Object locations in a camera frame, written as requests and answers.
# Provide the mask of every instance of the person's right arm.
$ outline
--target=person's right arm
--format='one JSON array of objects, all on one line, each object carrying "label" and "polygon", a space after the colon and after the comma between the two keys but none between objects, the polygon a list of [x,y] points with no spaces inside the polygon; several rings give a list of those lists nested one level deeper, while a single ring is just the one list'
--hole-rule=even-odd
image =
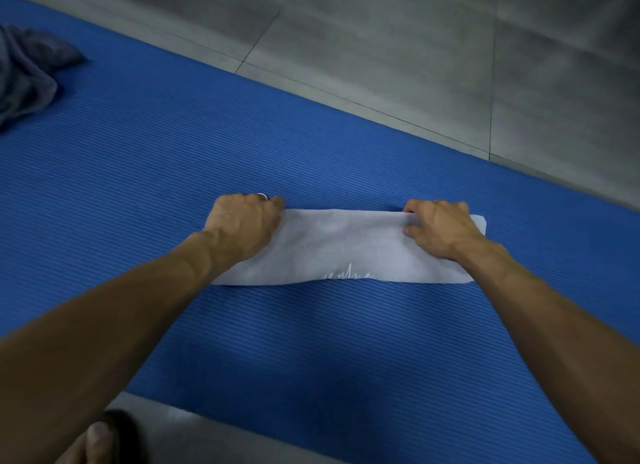
[{"label": "person's right arm", "polygon": [[458,262],[500,316],[555,409],[601,463],[640,462],[640,347],[529,272],[478,231],[464,202],[410,200],[404,233]]}]

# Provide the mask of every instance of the floor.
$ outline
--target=floor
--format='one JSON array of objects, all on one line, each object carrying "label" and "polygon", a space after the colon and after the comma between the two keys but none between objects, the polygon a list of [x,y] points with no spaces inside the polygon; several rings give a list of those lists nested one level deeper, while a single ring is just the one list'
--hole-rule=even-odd
[{"label": "floor", "polygon": [[[640,0],[33,1],[640,209]],[[216,462],[330,461],[131,396],[118,402],[155,436],[158,421],[181,415],[209,436],[198,442],[223,456]]]}]

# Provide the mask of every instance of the person's left arm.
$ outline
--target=person's left arm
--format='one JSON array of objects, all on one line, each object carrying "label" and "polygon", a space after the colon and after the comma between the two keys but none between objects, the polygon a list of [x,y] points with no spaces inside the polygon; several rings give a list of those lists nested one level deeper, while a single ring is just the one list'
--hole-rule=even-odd
[{"label": "person's left arm", "polygon": [[284,200],[222,196],[203,231],[0,340],[0,449],[53,462],[124,389],[200,290],[258,253]]}]

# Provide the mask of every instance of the white fabric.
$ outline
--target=white fabric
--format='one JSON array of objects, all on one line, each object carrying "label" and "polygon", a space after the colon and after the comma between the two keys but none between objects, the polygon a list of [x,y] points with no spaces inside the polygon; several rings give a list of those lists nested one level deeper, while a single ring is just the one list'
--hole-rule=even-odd
[{"label": "white fabric", "polygon": [[[374,278],[388,282],[467,283],[454,262],[427,255],[404,236],[418,224],[412,213],[285,209],[269,246],[220,275],[216,285],[283,285],[324,279]],[[486,231],[482,216],[472,216]]]}]

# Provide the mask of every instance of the dark gray towel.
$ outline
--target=dark gray towel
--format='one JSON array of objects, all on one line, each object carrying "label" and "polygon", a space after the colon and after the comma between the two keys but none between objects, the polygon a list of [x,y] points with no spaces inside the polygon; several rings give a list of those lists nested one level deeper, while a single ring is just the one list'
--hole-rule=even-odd
[{"label": "dark gray towel", "polygon": [[80,51],[45,31],[0,25],[0,128],[53,101],[57,69],[84,62]]}]

